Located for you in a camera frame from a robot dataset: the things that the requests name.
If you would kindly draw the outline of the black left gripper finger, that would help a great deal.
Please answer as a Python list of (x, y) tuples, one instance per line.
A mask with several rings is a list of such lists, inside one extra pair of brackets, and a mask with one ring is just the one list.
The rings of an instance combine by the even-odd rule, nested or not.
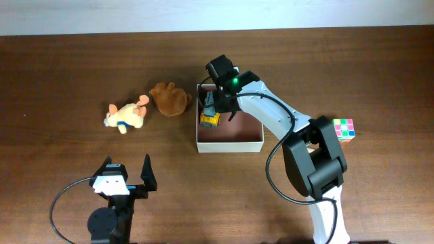
[(96, 179), (98, 176), (101, 176), (105, 171), (106, 166), (112, 163), (112, 159), (110, 156), (107, 156), (102, 165), (96, 170), (96, 172), (92, 175), (92, 179)]
[(157, 181), (151, 166), (151, 158), (149, 154), (146, 154), (144, 158), (144, 163), (142, 167), (142, 172), (140, 174), (140, 178), (143, 181), (143, 184), (147, 191), (156, 191), (157, 190)]

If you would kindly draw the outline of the yellow grey toy truck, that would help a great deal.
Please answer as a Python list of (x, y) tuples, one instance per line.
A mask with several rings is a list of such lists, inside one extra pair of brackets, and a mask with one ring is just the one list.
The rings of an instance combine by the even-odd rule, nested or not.
[(202, 127), (217, 128), (220, 123), (220, 113), (214, 108), (213, 92), (208, 91), (204, 100), (204, 107), (199, 118), (199, 125)]

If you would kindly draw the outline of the brown plush bear toy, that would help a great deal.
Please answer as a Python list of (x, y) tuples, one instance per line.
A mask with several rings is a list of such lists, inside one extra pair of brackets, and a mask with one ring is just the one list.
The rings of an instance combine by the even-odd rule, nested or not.
[(184, 89), (176, 87), (175, 83), (160, 82), (150, 90), (157, 109), (162, 115), (174, 117), (186, 111), (192, 101), (192, 95)]

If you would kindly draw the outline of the colourful puzzle cube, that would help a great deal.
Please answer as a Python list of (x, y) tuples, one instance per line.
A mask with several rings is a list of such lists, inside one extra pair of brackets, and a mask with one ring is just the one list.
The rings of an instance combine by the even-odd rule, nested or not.
[(332, 125), (341, 144), (350, 142), (355, 137), (352, 119), (332, 119)]

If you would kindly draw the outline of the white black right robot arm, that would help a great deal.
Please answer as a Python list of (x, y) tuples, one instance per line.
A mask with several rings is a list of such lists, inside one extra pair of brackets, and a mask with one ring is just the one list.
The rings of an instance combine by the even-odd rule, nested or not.
[[(314, 242), (350, 243), (341, 204), (347, 160), (332, 121), (298, 112), (271, 92), (258, 75), (250, 70), (239, 72), (225, 55), (211, 60), (205, 69), (216, 86), (211, 106), (217, 112), (247, 113), (278, 139), (267, 157), (267, 181), (286, 201), (309, 207)], [(283, 194), (274, 184), (270, 166), (278, 150), (283, 152), (288, 180), (303, 200)]]

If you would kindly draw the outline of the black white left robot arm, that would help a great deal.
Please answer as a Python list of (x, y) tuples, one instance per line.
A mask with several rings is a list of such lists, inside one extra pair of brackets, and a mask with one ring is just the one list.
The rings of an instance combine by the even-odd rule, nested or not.
[(108, 201), (106, 207), (93, 211), (88, 218), (87, 229), (92, 243), (130, 242), (135, 201), (147, 199), (150, 192), (157, 190), (150, 155), (144, 158), (140, 178), (142, 184), (128, 185), (125, 165), (114, 164), (110, 157), (104, 160), (90, 178), (90, 186), (94, 192)]

